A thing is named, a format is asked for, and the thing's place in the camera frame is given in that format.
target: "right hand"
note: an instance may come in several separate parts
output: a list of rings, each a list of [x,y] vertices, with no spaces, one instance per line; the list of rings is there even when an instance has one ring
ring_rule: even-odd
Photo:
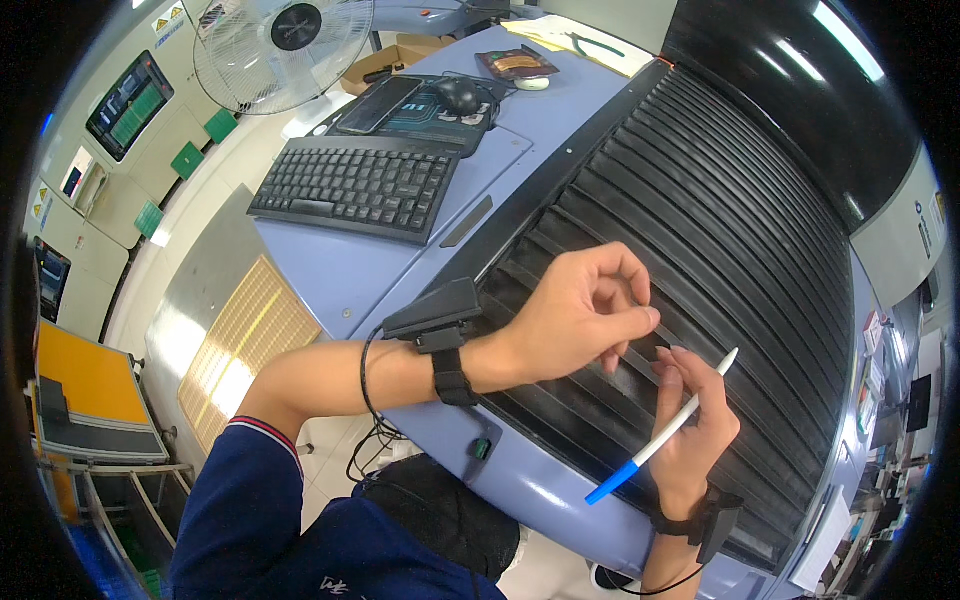
[[[693,352],[657,347],[654,372],[660,376],[656,436],[684,403],[684,384],[700,395],[700,418],[671,437],[650,459],[650,473],[660,491],[660,509],[670,520],[684,521],[707,493],[707,475],[740,431],[740,420],[727,405],[723,376]]]
[[[558,256],[514,320],[490,337],[516,365],[515,384],[558,379],[594,360],[613,372],[627,344],[660,323],[649,304],[646,267],[613,242]]]

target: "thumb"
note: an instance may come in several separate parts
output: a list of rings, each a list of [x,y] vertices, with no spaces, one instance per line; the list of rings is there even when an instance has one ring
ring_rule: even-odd
[[[599,315],[605,348],[649,335],[660,324],[660,312],[653,306],[631,306],[611,315]]]
[[[660,393],[657,394],[657,419],[654,421],[654,435],[656,436],[666,424],[680,412],[680,405],[684,401],[684,378],[680,370],[673,365],[667,365],[660,376]]]

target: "pen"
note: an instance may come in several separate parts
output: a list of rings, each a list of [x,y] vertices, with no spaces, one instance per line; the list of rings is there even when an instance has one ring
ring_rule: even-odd
[[[720,364],[717,366],[717,372],[721,375],[726,375],[727,371],[730,370],[730,366],[733,364],[733,360],[736,358],[736,354],[739,352],[740,348],[734,348],[730,351],[730,354],[727,354],[726,357]],[[680,409],[680,412],[677,413],[677,416],[674,417],[670,422],[667,423],[666,427],[663,428],[663,431],[659,432],[649,444],[643,447],[634,458],[627,461],[627,464],[617,470],[616,473],[611,475],[607,481],[600,484],[596,490],[591,492],[587,496],[587,504],[593,506],[600,501],[600,498],[605,495],[613,492],[621,485],[623,482],[627,481],[633,477],[634,473],[640,470],[640,467],[643,467],[643,464],[650,460],[650,457],[657,453],[657,450],[661,449],[666,441],[670,439],[670,436],[677,433],[677,430],[680,429],[686,420],[690,418],[693,413],[700,407],[700,395],[694,394],[693,398],[686,404],[686,406]]]

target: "navy blue sleeve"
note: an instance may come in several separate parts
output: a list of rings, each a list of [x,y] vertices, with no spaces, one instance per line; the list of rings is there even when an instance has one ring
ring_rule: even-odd
[[[300,537],[297,450],[269,424],[230,420],[187,499],[170,565],[175,598],[236,597]]]

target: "computer mouse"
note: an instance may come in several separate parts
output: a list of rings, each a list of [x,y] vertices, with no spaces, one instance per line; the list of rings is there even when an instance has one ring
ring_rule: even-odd
[[[440,105],[457,116],[475,114],[480,109],[477,85],[466,77],[446,77],[432,87],[440,98]]]
[[[541,91],[550,85],[550,80],[545,77],[537,77],[536,79],[518,79],[514,82],[514,85],[516,85],[517,89]]]

